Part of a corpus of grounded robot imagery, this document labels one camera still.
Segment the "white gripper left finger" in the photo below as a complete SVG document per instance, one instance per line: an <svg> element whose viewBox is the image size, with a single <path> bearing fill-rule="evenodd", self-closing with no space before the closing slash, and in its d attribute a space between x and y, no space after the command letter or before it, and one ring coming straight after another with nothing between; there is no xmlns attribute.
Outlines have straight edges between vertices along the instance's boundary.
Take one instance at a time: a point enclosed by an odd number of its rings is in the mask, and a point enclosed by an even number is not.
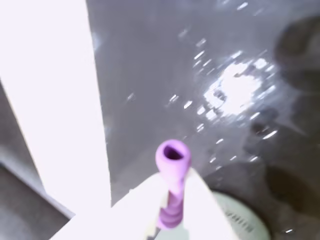
<svg viewBox="0 0 320 240"><path fill-rule="evenodd" d="M167 184L155 173L130 190L107 213L82 213L72 218L53 240L147 240L156 235Z"/></svg>

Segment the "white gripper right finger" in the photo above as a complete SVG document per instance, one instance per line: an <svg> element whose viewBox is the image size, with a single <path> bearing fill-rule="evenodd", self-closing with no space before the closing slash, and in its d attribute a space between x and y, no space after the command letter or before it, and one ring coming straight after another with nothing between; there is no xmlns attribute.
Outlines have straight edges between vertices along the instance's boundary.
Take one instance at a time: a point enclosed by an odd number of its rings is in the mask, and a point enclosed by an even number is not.
<svg viewBox="0 0 320 240"><path fill-rule="evenodd" d="M190 240L237 238L211 190L194 168L190 168L185 179L183 225Z"/></svg>

